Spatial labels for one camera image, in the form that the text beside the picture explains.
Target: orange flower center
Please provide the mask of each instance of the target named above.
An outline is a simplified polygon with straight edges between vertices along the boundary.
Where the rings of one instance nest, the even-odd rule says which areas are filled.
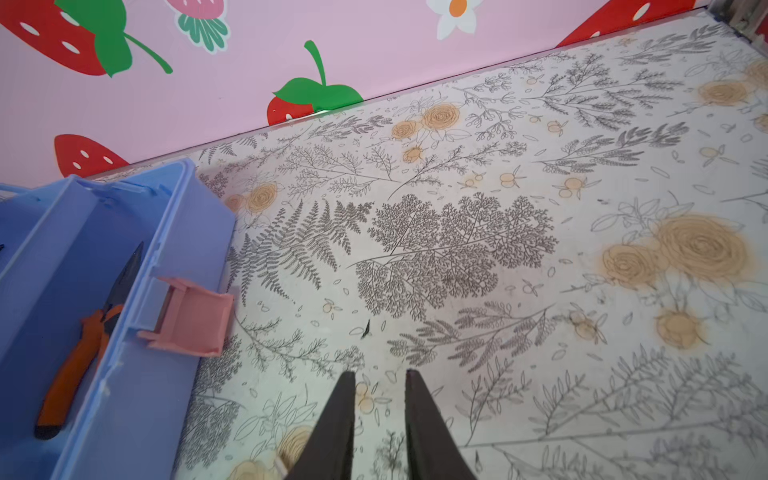
[[[460,17],[467,11],[467,0],[451,0],[451,5],[448,7],[448,11],[451,12],[452,17]]]

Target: strawberry wallpaper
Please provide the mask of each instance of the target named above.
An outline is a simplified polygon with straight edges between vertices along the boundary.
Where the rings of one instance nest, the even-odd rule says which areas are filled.
[[[6,0],[0,178],[88,176],[694,6]]]

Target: green stem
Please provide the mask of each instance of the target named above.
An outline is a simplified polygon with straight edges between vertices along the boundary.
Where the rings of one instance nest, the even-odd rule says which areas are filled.
[[[323,67],[323,59],[320,57],[320,52],[317,49],[317,45],[315,45],[314,41],[307,40],[304,44],[304,48],[306,48],[310,55],[312,55],[312,58],[315,61],[315,65],[317,65],[317,71],[320,72],[320,83],[322,83],[323,87],[325,87],[326,69]]]
[[[154,51],[152,51],[152,49],[151,49],[151,48],[149,48],[148,46],[144,45],[143,43],[141,43],[140,41],[138,41],[136,38],[133,38],[133,37],[131,37],[131,36],[130,36],[129,34],[127,34],[127,33],[123,33],[123,35],[125,35],[125,38],[127,38],[128,40],[130,40],[130,41],[132,41],[133,43],[135,43],[135,44],[136,44],[136,46],[138,46],[140,49],[142,49],[142,50],[146,51],[146,52],[147,52],[147,54],[148,54],[150,57],[152,57],[152,58],[153,58],[153,59],[154,59],[154,60],[155,60],[155,61],[156,61],[158,64],[160,64],[160,66],[163,68],[163,71],[164,71],[165,73],[173,73],[173,71],[174,71],[174,70],[173,70],[173,68],[171,68],[171,67],[170,67],[170,65],[168,64],[168,62],[167,62],[167,61],[165,61],[165,60],[163,60],[163,58],[162,58],[160,55],[158,55],[158,54],[156,54]]]

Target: floral tablecloth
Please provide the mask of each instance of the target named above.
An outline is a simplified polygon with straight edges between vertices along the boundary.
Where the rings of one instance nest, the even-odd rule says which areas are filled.
[[[280,478],[347,369],[407,478],[408,368],[478,478],[764,478],[766,152],[703,12],[195,152],[237,307],[175,478]]]

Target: strawberry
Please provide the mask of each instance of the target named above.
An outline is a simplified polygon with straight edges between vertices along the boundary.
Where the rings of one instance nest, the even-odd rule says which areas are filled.
[[[90,177],[128,165],[120,155],[97,141],[80,135],[56,135],[53,148],[58,169],[64,177],[72,174]]]
[[[230,29],[224,20],[224,0],[166,0],[177,10],[176,25],[192,43],[205,47],[210,53],[227,49]]]
[[[111,77],[133,63],[131,41],[170,74],[165,60],[124,32],[125,23],[122,0],[0,1],[0,24],[67,68]]]
[[[66,68],[86,75],[106,73],[96,56],[95,35],[54,5],[53,0],[3,0],[0,24]]]
[[[694,0],[610,0],[561,41],[558,47],[687,12],[694,7],[694,3]]]
[[[326,70],[314,41],[307,41],[304,48],[309,51],[320,73],[317,83],[308,78],[292,78],[275,92],[266,108],[266,120],[270,125],[279,124],[290,118],[299,118],[315,111],[333,110],[362,101],[354,88],[346,85],[326,85]]]

